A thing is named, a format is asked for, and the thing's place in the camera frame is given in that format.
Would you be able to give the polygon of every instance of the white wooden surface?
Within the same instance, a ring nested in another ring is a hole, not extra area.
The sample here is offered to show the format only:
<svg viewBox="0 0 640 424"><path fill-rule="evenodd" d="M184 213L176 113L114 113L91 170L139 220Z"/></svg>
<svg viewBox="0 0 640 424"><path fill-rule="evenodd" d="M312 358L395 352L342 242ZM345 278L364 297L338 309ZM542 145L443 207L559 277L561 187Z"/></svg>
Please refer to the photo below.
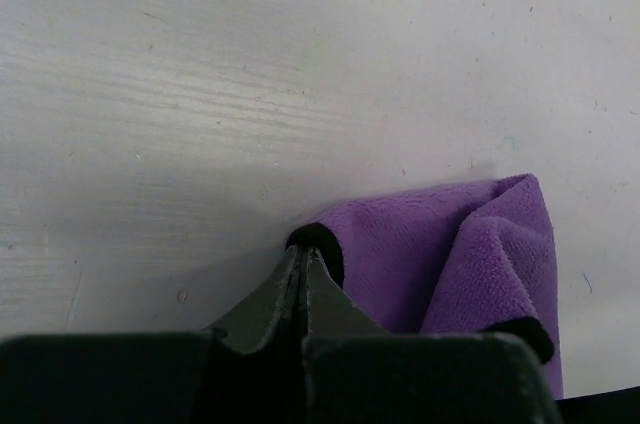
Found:
<svg viewBox="0 0 640 424"><path fill-rule="evenodd" d="M196 328L338 199L530 171L567 394L640 385L639 0L0 10L1 334Z"/></svg>

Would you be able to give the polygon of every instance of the black plastic part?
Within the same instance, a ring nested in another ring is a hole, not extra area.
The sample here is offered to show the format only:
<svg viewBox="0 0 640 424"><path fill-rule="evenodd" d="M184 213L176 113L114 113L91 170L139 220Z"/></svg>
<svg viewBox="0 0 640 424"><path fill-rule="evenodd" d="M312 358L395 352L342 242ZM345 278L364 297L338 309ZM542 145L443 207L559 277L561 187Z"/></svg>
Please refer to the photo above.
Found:
<svg viewBox="0 0 640 424"><path fill-rule="evenodd" d="M0 346L3 423L636 422L640 389L554 403L501 333L391 336L315 249L192 333L34 336Z"/></svg>
<svg viewBox="0 0 640 424"><path fill-rule="evenodd" d="M0 346L0 421L188 422L209 332L33 336Z"/></svg>
<svg viewBox="0 0 640 424"><path fill-rule="evenodd" d="M559 423L535 357L508 335L313 339L310 423Z"/></svg>

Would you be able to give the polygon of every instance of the microfiber cloth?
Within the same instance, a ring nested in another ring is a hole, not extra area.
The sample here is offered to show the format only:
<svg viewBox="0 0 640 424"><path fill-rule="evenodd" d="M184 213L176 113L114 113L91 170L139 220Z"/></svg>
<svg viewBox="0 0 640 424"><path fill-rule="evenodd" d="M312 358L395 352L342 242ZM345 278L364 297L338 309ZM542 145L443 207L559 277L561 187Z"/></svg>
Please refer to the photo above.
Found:
<svg viewBox="0 0 640 424"><path fill-rule="evenodd" d="M553 227L534 176L343 202L291 244L317 247L334 281L391 332L522 338L562 397Z"/></svg>

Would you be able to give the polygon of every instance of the towel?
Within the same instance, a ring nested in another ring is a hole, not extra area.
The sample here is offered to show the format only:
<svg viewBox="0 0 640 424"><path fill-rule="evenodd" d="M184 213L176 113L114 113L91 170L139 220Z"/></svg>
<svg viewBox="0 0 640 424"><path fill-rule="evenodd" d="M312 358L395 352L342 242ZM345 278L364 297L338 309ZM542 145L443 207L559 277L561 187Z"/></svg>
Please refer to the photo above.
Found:
<svg viewBox="0 0 640 424"><path fill-rule="evenodd" d="M522 338L562 397L553 227L534 176L343 202L291 244L317 247L334 281L391 332Z"/></svg>

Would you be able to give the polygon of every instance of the fold in cloth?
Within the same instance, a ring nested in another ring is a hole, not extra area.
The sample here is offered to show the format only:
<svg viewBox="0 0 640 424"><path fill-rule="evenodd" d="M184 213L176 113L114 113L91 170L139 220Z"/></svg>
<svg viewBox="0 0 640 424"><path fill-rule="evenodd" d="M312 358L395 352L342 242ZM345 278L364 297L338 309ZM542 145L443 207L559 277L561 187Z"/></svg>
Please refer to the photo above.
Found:
<svg viewBox="0 0 640 424"><path fill-rule="evenodd" d="M317 247L344 292L391 332L521 337L562 397L553 227L534 176L343 202L290 244Z"/></svg>

